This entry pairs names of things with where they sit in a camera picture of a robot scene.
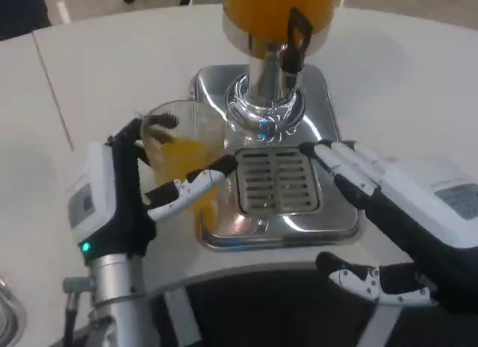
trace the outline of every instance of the floor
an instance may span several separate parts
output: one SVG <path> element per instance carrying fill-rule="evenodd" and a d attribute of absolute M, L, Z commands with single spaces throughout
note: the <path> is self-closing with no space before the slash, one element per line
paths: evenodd
<path fill-rule="evenodd" d="M 222 0 L 194 0 L 195 4 Z M 94 16 L 111 15 L 154 7 L 175 6 L 179 0 L 46 0 L 54 25 Z M 478 30 L 478 0 L 337 0 L 337 5 L 418 16 Z"/>

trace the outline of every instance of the orange juice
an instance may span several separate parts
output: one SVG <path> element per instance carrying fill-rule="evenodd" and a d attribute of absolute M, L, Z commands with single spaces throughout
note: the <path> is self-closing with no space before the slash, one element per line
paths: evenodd
<path fill-rule="evenodd" d="M 176 139 L 161 146 L 145 144 L 145 148 L 158 185 L 174 179 L 183 181 L 189 172 L 203 169 L 217 159 L 204 144 L 195 140 Z M 201 210 L 214 199 L 217 191 L 217 188 L 211 190 L 197 199 L 188 209 Z"/>
<path fill-rule="evenodd" d="M 223 6 L 230 20 L 248 34 L 286 43 L 292 7 L 311 22 L 316 34 L 330 23 L 334 0 L 224 0 Z"/>

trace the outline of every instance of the robotic hand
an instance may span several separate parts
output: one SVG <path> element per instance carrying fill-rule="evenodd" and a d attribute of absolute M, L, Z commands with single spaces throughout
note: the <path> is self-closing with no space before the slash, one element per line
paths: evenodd
<path fill-rule="evenodd" d="M 300 151 L 414 261 L 373 268 L 325 252 L 321 273 L 381 304 L 478 313 L 477 183 L 447 160 L 386 160 L 360 143 L 303 143 Z"/>
<path fill-rule="evenodd" d="M 140 192 L 138 159 L 149 164 L 140 140 L 140 119 L 133 119 L 106 144 L 89 146 L 85 163 L 72 177 L 68 217 L 90 276 L 67 278 L 63 347 L 71 347 L 78 298 L 91 294 L 88 347 L 158 346 L 143 282 L 142 258 L 156 236 L 155 222 L 180 213 L 236 170 L 224 155 L 204 169 L 190 172 L 148 192 Z"/>

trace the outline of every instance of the stainless steel base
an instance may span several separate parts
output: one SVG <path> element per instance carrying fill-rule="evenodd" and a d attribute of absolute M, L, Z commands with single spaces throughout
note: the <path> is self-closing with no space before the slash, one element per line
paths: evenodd
<path fill-rule="evenodd" d="M 247 66 L 243 65 L 205 67 L 191 81 L 191 95 L 197 101 L 214 107 L 227 119 L 226 92 L 229 85 L 246 70 Z M 276 154 L 278 149 L 287 151 L 306 141 L 337 140 L 338 130 L 320 70 L 306 65 L 303 74 L 301 90 L 305 99 L 305 115 L 295 130 L 287 131 L 268 142 L 252 140 L 229 125 L 226 150 L 234 153 L 240 151 L 243 154 L 251 148 L 254 154 L 263 152 L 264 156 L 270 156 Z M 306 209 L 298 207 L 296 210 L 245 211 L 241 206 L 241 202 L 245 204 L 241 195 L 245 192 L 240 189 L 244 189 L 246 184 L 243 181 L 239 184 L 236 174 L 223 185 L 213 206 L 198 216 L 196 232 L 199 240 L 210 248 L 231 251 L 323 245 L 351 238 L 358 230 L 357 210 L 347 203 L 330 176 L 317 162 L 307 164 L 311 165 L 317 205 L 309 205 Z M 278 177 L 276 181 L 272 179 L 270 182 L 276 186 L 281 183 L 280 179 Z M 277 193 L 279 189 L 273 187 L 273 191 Z"/>

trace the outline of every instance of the juice dispenser spout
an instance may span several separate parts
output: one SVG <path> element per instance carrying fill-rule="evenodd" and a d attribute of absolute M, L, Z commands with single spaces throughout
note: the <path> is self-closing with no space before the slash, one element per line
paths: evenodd
<path fill-rule="evenodd" d="M 304 67 L 305 52 L 311 43 L 313 26 L 310 21 L 299 11 L 292 7 L 288 21 L 287 47 L 282 52 L 282 71 L 288 74 L 298 74 Z M 296 38 L 296 31 L 302 35 L 302 39 Z"/>
<path fill-rule="evenodd" d="M 305 53 L 313 32 L 310 21 L 293 7 L 288 21 L 288 42 L 279 58 L 279 96 L 283 101 L 290 101 L 302 83 Z"/>

